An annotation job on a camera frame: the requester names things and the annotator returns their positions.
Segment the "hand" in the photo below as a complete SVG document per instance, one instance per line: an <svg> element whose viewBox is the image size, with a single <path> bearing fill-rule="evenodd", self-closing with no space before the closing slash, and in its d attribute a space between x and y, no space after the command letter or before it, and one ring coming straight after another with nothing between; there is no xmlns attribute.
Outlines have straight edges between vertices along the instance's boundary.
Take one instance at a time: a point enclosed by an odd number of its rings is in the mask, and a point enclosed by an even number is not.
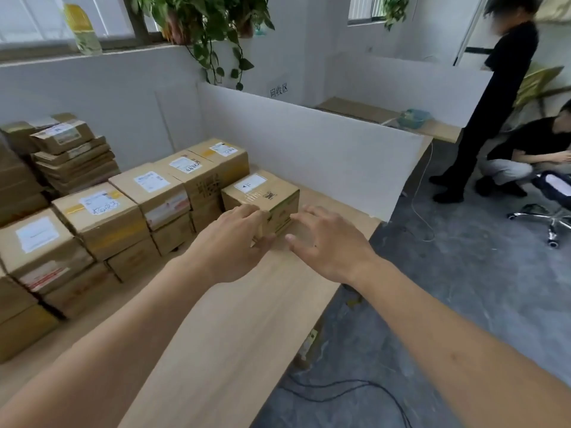
<svg viewBox="0 0 571 428"><path fill-rule="evenodd" d="M359 274L381 260L366 237L342 216L323 207L302 209L291 215L291 219L310 229L313 246L307 246L292 234L285 239L289 249L324 278L355 286Z"/></svg>
<svg viewBox="0 0 571 428"><path fill-rule="evenodd" d="M210 287L242 278L257 266L276 238L269 235L251 246L254 234L266 218L267 212L251 204L222 213L176 259L179 266L189 273L198 273Z"/></svg>
<svg viewBox="0 0 571 428"><path fill-rule="evenodd" d="M568 150L565 150L563 152L553 153L550 161L556 162L558 164L570 162L571 161L571 152Z"/></svg>

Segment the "table top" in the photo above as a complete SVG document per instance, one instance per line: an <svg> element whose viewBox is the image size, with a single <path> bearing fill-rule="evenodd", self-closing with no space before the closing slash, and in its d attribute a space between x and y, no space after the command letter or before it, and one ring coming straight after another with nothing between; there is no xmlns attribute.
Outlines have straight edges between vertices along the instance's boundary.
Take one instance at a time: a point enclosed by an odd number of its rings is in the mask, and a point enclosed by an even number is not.
<svg viewBox="0 0 571 428"><path fill-rule="evenodd" d="M376 122L379 124L399 117L400 115L400 113L396 111L373 107L371 105L340 99L338 97L327 99L324 103L318 105L317 108L333 112L335 114L346 115L356 119L365 120L366 122ZM455 143L458 141L462 128L438 122L437 120L428 120L420 129L410 129L410 131L418 133L419 135L427 135L438 140Z"/></svg>
<svg viewBox="0 0 571 428"><path fill-rule="evenodd" d="M380 223L307 188L300 201L340 213L367 237ZM308 238L297 223L287 232ZM161 267L0 365L0 405L123 306ZM239 283L217 285L196 304L120 426L248 427L338 286L303 264L279 237Z"/></svg>

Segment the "concrete floor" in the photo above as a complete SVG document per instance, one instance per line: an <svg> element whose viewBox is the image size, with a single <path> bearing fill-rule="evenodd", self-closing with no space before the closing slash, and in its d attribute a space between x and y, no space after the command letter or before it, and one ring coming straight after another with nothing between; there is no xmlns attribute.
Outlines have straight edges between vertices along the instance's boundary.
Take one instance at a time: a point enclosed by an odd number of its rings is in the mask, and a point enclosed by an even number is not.
<svg viewBox="0 0 571 428"><path fill-rule="evenodd" d="M546 246L544 224L505 218L528 202L545 203L538 192L523 200L484 199L474 193L472 180L464 203L433 203L430 198L439 188L426 179L442 173L455 152L452 144L434 142L432 162L415 200L418 213L436 231L434 241L421 241L431 238L431 231L412 212L410 199L401 198L393 220L375 232L371 243L430 294L571 385L571 234L561 232L561 247L556 250ZM430 149L407 192L414 193L429 153ZM367 302L349 308L346 302L351 299L354 294L340 288L324 315L319 357L306 372L291 369L289 374L313 384L349 378L376 381L396 396L416 428L460 427L385 322ZM304 390L286 377L281 384L313 398L346 388ZM276 388L253 424L254 428L403 426L395 404L375 388L361 388L328 403L305 402Z"/></svg>

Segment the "gray pants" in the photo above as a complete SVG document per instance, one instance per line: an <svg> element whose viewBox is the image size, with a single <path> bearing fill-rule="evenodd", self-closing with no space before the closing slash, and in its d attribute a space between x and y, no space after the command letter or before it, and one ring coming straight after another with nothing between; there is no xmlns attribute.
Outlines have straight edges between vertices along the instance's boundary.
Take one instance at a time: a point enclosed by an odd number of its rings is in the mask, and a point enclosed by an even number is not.
<svg viewBox="0 0 571 428"><path fill-rule="evenodd" d="M540 162L539 164L524 164L508 159L481 160L480 171L484 176L491 176L497 185L503 185L510 181L526 179L533 173L539 173L547 169L561 173L571 173L571 164L556 164L553 162Z"/></svg>

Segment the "bottle with yellow top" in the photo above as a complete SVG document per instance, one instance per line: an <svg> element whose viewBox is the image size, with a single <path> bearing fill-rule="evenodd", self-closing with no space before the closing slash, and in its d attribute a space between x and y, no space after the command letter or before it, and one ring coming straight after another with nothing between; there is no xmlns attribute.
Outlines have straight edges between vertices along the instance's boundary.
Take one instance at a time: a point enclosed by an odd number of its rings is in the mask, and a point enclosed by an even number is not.
<svg viewBox="0 0 571 428"><path fill-rule="evenodd" d="M87 14L77 4L64 4L63 14L69 28L75 35L77 47L84 55L99 55L103 52L95 30Z"/></svg>

